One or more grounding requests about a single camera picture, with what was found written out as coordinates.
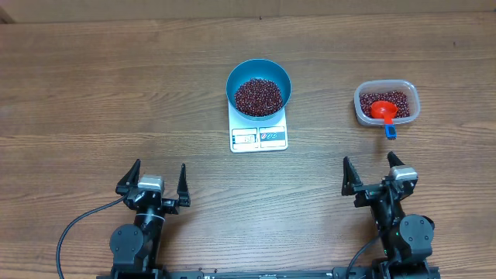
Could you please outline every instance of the blue handle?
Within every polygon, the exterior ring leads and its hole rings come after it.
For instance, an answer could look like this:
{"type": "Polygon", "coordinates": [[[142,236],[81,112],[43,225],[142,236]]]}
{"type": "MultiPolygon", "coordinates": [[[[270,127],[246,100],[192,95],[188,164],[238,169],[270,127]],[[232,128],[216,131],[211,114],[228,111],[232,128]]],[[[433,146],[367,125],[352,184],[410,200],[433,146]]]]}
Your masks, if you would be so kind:
{"type": "Polygon", "coordinates": [[[388,140],[396,140],[396,127],[394,127],[394,124],[384,125],[384,130],[388,140]]]}

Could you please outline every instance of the red scoop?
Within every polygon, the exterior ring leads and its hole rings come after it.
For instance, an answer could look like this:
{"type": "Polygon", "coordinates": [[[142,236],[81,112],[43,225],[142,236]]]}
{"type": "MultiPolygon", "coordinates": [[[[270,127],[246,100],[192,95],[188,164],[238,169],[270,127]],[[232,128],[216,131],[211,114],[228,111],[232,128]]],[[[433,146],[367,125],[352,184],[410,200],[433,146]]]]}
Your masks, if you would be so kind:
{"type": "Polygon", "coordinates": [[[375,119],[384,119],[384,124],[393,124],[393,118],[398,112],[398,107],[386,101],[377,101],[370,107],[370,114],[375,119]]]}

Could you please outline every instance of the bowl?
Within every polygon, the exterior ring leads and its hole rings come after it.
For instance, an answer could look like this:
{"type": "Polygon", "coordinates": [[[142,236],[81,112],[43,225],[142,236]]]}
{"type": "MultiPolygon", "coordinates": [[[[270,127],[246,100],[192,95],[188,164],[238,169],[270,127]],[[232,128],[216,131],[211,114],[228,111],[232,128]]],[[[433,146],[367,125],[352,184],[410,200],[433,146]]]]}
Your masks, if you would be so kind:
{"type": "Polygon", "coordinates": [[[227,99],[231,106],[243,117],[254,120],[263,121],[273,118],[280,112],[289,102],[291,97],[291,80],[288,73],[273,61],[267,59],[252,59],[239,64],[232,70],[227,78],[226,83],[227,99]],[[240,112],[236,108],[236,101],[234,94],[238,91],[239,87],[252,78],[261,78],[268,81],[273,81],[281,90],[282,108],[271,115],[266,116],[251,116],[240,112]]]}
{"type": "Polygon", "coordinates": [[[362,107],[360,106],[360,96],[366,93],[385,93],[388,91],[402,91],[408,98],[408,107],[410,108],[410,116],[395,118],[394,124],[405,124],[412,122],[420,114],[420,100],[417,88],[413,86],[412,83],[403,80],[379,80],[379,81],[367,81],[362,83],[355,91],[355,113],[358,119],[358,123],[364,126],[383,126],[384,119],[373,119],[366,116],[362,107]]]}

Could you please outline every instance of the blue bowl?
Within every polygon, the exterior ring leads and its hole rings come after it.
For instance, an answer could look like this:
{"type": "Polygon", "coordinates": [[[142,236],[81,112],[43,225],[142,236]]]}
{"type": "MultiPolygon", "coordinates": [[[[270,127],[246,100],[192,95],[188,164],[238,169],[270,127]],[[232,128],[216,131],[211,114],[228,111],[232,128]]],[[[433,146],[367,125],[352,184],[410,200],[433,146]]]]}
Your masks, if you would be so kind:
{"type": "Polygon", "coordinates": [[[252,59],[247,60],[239,64],[227,78],[226,84],[226,94],[229,99],[229,103],[233,108],[242,116],[249,120],[260,121],[267,120],[274,117],[278,112],[280,112],[286,104],[289,102],[291,97],[291,80],[289,79],[288,73],[273,61],[267,59],[252,59]],[[239,87],[245,82],[252,78],[262,78],[264,80],[273,81],[281,90],[282,97],[282,108],[277,112],[267,115],[267,116],[251,116],[240,112],[236,108],[236,101],[234,99],[234,94],[238,91],[239,87]]]}

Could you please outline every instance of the kitchen scale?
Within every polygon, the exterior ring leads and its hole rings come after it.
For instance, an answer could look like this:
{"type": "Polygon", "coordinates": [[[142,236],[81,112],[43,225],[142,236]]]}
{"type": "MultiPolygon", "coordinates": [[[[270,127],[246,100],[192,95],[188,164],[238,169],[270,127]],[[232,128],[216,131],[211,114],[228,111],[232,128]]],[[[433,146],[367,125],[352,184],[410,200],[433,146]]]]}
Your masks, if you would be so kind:
{"type": "Polygon", "coordinates": [[[229,108],[229,145],[234,153],[286,150],[288,127],[284,107],[291,97],[291,80],[288,73],[273,61],[252,59],[232,70],[226,83],[229,108]],[[274,82],[281,90],[282,108],[267,116],[245,115],[235,107],[235,93],[251,79],[274,82]]]}
{"type": "Polygon", "coordinates": [[[284,108],[267,120],[249,120],[228,102],[229,142],[234,153],[286,150],[288,127],[284,108]]]}

